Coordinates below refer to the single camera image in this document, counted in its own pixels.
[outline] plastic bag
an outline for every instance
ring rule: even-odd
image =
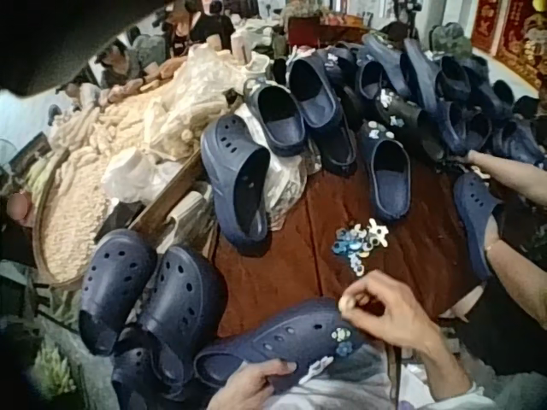
[[[249,108],[244,104],[236,110],[236,114],[243,118],[255,142],[268,148],[264,131]],[[270,229],[278,231],[285,223],[287,212],[304,192],[308,170],[306,161],[300,155],[281,158],[270,154],[263,195]]]
[[[135,148],[124,149],[110,160],[101,183],[110,198],[122,202],[153,202],[182,168],[178,162],[154,160]]]
[[[268,64],[268,58],[266,64],[262,61],[261,70]],[[199,148],[205,126],[228,112],[225,92],[241,93],[251,75],[256,73],[238,65],[229,51],[217,53],[206,44],[193,47],[162,96],[150,101],[144,113],[146,149],[169,161],[189,158]]]

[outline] red wall hanging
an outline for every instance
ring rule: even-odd
[[[547,75],[547,12],[532,0],[510,0],[496,58],[539,89]]]
[[[490,53],[494,43],[500,3],[500,0],[479,0],[477,6],[471,43],[487,53]]]

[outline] pile of shoe charms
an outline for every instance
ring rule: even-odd
[[[386,226],[378,225],[372,218],[368,220],[366,229],[361,224],[356,224],[351,229],[338,229],[332,252],[347,257],[351,269],[360,278],[365,274],[362,260],[368,258],[373,249],[380,245],[387,248],[385,237],[388,233]]]

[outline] navy blue clog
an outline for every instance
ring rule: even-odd
[[[510,87],[504,81],[497,81],[496,87],[490,85],[488,77],[479,63],[475,62],[463,67],[468,73],[471,94],[468,103],[473,107],[481,107],[483,112],[494,120],[507,120],[513,115],[515,98]]]
[[[452,56],[441,57],[439,66],[439,85],[444,99],[466,103],[471,94],[471,85],[465,69]]]
[[[268,241],[262,190],[270,153],[255,143],[237,115],[210,123],[202,135],[202,160],[213,187],[222,234],[240,253],[253,254]]]
[[[473,83],[489,82],[488,61],[480,56],[470,56],[469,58],[461,59],[460,65],[468,73],[469,79],[473,79]]]
[[[382,89],[384,77],[385,71],[379,62],[361,61],[356,73],[356,94],[365,100],[374,100]]]
[[[363,43],[363,48],[359,50],[359,59],[366,61],[369,59],[368,56],[372,57],[384,68],[393,90],[402,98],[410,98],[411,91],[401,70],[401,56],[403,53],[372,33],[363,37]]]
[[[318,298],[285,310],[253,331],[213,343],[196,356],[194,367],[204,383],[220,388],[244,363],[296,362],[294,373],[269,378],[275,392],[282,393],[364,342],[364,336],[341,318],[336,301]]]
[[[97,244],[84,276],[79,311],[79,335],[91,354],[112,353],[156,260],[156,251],[127,229],[112,231]]]
[[[325,74],[331,87],[334,90],[343,87],[345,85],[345,76],[344,71],[342,71],[342,68],[338,65],[338,58],[334,54],[330,54],[328,49],[317,50],[315,55],[320,57],[323,61]]]
[[[466,123],[462,109],[455,102],[439,100],[437,122],[441,140],[452,154],[465,156],[468,147],[466,146]]]
[[[382,90],[376,97],[374,112],[395,139],[413,156],[424,162],[437,164],[445,157],[444,146],[439,141],[437,124],[424,109],[406,102],[391,90]]]
[[[492,134],[492,123],[481,111],[469,113],[466,120],[465,145],[467,150],[481,151]]]
[[[215,337],[226,302],[224,278],[205,258],[181,245],[168,249],[138,324],[157,340],[152,366],[169,396],[193,377],[192,359]]]
[[[357,61],[355,55],[351,52],[351,50],[340,47],[331,47],[328,49],[328,53],[333,56],[333,60],[342,70],[345,83],[347,85],[353,85],[357,71]]]
[[[409,155],[373,121],[363,124],[358,141],[376,215],[386,222],[401,219],[410,208]]]
[[[485,255],[486,225],[502,202],[491,195],[476,173],[464,173],[456,181],[454,202],[467,233],[473,272],[480,280],[487,280],[492,273]]]
[[[365,106],[361,98],[348,85],[336,90],[336,95],[340,99],[348,127],[353,132],[359,131],[363,118],[365,118]]]
[[[496,130],[492,138],[494,155],[543,167],[545,155],[538,146],[527,120],[511,120]]]
[[[404,39],[405,53],[401,56],[401,69],[412,96],[430,115],[437,113],[437,81],[440,68],[430,61],[421,49],[420,42]]]
[[[168,387],[152,370],[155,341],[135,324],[120,335],[112,355],[112,387],[120,410],[153,409]]]
[[[345,116],[338,127],[328,132],[311,132],[311,137],[321,153],[325,171],[339,177],[349,177],[356,171],[356,147]]]
[[[268,147],[277,156],[294,156],[306,147],[304,120],[292,94],[283,87],[259,83],[245,98],[260,122]]]
[[[289,89],[310,131],[324,132],[340,124],[343,111],[317,54],[297,58],[291,64]]]

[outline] wooden table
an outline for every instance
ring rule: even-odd
[[[468,260],[449,177],[412,162],[409,214],[390,226],[386,249],[364,263],[407,283],[427,312],[437,317],[476,284]],[[348,179],[320,172],[308,180],[304,197],[285,226],[273,233],[262,258],[243,257],[220,235],[214,264],[228,284],[228,306],[220,335],[259,325],[310,297],[338,297],[354,279],[349,263],[331,251],[335,231],[373,217],[362,163]]]

